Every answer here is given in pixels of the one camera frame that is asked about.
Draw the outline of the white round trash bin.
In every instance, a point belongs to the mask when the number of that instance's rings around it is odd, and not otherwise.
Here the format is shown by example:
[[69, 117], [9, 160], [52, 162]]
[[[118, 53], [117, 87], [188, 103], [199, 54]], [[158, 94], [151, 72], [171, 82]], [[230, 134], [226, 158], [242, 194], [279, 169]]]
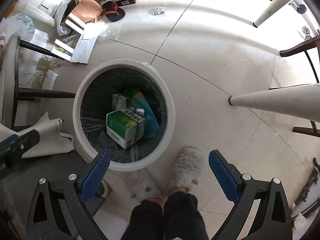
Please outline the white round trash bin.
[[[142, 137], [123, 149], [106, 131], [106, 117], [112, 110], [112, 94], [124, 96], [139, 90], [149, 103], [160, 126], [153, 138]], [[157, 70], [147, 63], [113, 60], [99, 65], [82, 81], [73, 105], [73, 124], [81, 149], [91, 158], [108, 150], [110, 168], [134, 171], [157, 160], [171, 141], [175, 108], [171, 94]]]

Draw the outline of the grey fluffy slipper left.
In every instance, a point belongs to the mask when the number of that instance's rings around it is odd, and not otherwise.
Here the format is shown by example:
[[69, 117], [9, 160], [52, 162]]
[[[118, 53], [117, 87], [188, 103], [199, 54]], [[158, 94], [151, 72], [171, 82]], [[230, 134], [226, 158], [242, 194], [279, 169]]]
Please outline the grey fluffy slipper left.
[[125, 172], [124, 182], [131, 193], [131, 199], [136, 199], [139, 203], [149, 198], [162, 196], [151, 176], [145, 170]]

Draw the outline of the grey fluffy slipper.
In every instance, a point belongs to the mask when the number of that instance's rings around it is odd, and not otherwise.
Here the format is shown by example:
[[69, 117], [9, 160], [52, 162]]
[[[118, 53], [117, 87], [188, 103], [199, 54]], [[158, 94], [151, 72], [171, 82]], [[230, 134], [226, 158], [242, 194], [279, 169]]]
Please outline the grey fluffy slipper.
[[124, 182], [131, 193], [131, 199], [136, 199], [139, 203], [149, 198], [162, 196], [151, 176], [145, 170], [125, 172]]
[[184, 188], [184, 192], [190, 192], [193, 186], [198, 184], [203, 163], [200, 150], [191, 147], [183, 149], [173, 165], [168, 180], [168, 192], [173, 193], [177, 188]]

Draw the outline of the black fuzzy trouser leg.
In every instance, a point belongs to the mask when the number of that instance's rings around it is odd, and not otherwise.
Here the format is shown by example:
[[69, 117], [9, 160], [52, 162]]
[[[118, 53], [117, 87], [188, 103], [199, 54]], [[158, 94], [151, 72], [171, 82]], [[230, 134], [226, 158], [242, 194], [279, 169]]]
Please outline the black fuzzy trouser leg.
[[122, 239], [208, 239], [195, 195], [175, 192], [163, 206], [142, 201], [131, 213]]

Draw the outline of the grey fluffy slipper right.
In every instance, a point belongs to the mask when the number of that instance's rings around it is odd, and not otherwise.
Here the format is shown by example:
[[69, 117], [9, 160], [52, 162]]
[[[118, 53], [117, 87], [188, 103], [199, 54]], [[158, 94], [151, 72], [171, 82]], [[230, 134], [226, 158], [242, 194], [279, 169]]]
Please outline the grey fluffy slipper right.
[[183, 149], [173, 165], [168, 180], [168, 192], [173, 193], [177, 188], [184, 188], [184, 192], [190, 192], [193, 186], [198, 184], [203, 163], [200, 150], [191, 147]]

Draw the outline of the green white carton box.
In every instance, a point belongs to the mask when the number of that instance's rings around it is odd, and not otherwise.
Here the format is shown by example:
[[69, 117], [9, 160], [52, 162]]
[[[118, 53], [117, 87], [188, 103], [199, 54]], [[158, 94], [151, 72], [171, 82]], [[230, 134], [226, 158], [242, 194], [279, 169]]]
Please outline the green white carton box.
[[108, 113], [106, 131], [123, 149], [144, 137], [145, 118], [131, 109], [124, 107]]

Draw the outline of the small white milk carton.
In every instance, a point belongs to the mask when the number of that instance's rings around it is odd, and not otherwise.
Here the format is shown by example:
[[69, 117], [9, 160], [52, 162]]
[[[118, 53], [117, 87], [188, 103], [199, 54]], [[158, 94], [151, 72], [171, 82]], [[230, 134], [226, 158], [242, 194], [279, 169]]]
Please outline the small white milk carton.
[[112, 110], [116, 111], [127, 106], [127, 98], [120, 93], [112, 94]]

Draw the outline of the white table leg near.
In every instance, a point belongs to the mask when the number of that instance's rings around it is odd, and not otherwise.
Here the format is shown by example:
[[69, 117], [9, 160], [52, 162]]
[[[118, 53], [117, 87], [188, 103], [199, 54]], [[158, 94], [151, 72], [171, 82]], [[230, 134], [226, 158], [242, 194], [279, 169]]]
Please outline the white table leg near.
[[236, 95], [229, 98], [229, 104], [319, 122], [320, 86], [298, 85]]

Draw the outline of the teal green plastic package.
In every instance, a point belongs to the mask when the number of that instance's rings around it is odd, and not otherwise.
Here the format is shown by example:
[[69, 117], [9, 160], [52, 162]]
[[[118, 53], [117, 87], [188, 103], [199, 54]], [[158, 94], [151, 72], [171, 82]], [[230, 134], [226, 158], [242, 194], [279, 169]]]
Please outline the teal green plastic package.
[[160, 131], [160, 126], [144, 95], [139, 90], [133, 89], [127, 90], [124, 96], [127, 99], [127, 107], [129, 109], [136, 112], [138, 110], [144, 111], [144, 137], [153, 138]]

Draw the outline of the white cardboard sheet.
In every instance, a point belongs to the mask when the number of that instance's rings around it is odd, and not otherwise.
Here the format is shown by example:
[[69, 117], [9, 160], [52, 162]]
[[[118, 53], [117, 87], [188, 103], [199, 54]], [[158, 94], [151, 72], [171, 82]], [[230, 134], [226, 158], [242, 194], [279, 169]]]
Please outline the white cardboard sheet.
[[104, 22], [86, 24], [72, 53], [72, 63], [88, 64], [93, 47], [103, 29]]

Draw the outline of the brown paper bag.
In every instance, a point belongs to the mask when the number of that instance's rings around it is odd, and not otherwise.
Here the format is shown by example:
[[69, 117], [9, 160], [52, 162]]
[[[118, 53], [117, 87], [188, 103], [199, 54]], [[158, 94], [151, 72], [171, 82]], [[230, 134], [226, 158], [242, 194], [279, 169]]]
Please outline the brown paper bag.
[[99, 20], [102, 12], [100, 0], [82, 0], [78, 4], [75, 0], [71, 0], [67, 5], [62, 21], [65, 22], [69, 15], [73, 14], [84, 23], [95, 23]]

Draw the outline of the black red round object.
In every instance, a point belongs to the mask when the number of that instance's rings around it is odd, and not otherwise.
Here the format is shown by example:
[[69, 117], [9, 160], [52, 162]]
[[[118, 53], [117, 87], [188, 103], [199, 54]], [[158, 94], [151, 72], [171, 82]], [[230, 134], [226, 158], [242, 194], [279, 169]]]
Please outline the black red round object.
[[125, 17], [125, 11], [112, 1], [103, 4], [103, 13], [111, 22], [117, 22]]

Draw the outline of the dark wooden chair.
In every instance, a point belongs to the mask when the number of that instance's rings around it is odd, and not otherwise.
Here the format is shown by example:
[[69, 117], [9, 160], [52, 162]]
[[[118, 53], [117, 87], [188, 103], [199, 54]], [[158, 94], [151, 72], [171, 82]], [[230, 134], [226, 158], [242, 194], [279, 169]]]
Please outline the dark wooden chair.
[[[287, 50], [281, 50], [279, 52], [281, 57], [289, 57], [301, 52], [304, 52], [310, 65], [312, 68], [312, 71], [314, 73], [316, 82], [319, 83], [319, 78], [318, 75], [316, 73], [316, 70], [314, 68], [313, 62], [311, 61], [311, 58], [308, 54], [308, 50], [309, 49], [313, 49], [313, 48], [317, 48], [318, 53], [319, 53], [319, 35], [306, 40], [296, 46], [294, 46], [293, 48], [287, 49]], [[319, 129], [316, 126], [316, 123], [314, 121], [310, 121], [311, 122], [311, 128], [307, 128], [307, 127], [294, 127], [293, 128], [293, 133], [300, 133], [300, 134], [305, 134], [305, 135], [311, 135], [313, 137], [318, 137], [319, 138]]]

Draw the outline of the black metal stool frame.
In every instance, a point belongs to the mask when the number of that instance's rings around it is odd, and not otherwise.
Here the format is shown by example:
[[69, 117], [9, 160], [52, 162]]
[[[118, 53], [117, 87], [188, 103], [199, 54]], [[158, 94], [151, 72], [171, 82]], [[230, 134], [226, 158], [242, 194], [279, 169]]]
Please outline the black metal stool frame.
[[32, 44], [30, 42], [22, 40], [20, 37], [13, 35], [9, 40], [9, 45], [13, 46], [13, 52], [9, 53], [13, 59], [13, 109], [9, 110], [9, 128], [13, 128], [15, 125], [16, 113], [17, 113], [17, 103], [18, 101], [33, 101], [36, 98], [50, 98], [50, 99], [73, 99], [75, 98], [75, 93], [63, 92], [58, 90], [48, 90], [48, 89], [36, 89], [36, 88], [23, 88], [19, 86], [19, 74], [18, 74], [18, 52], [19, 48], [25, 48], [37, 53], [51, 56], [57, 59], [61, 59], [58, 55], [50, 52], [49, 50]]

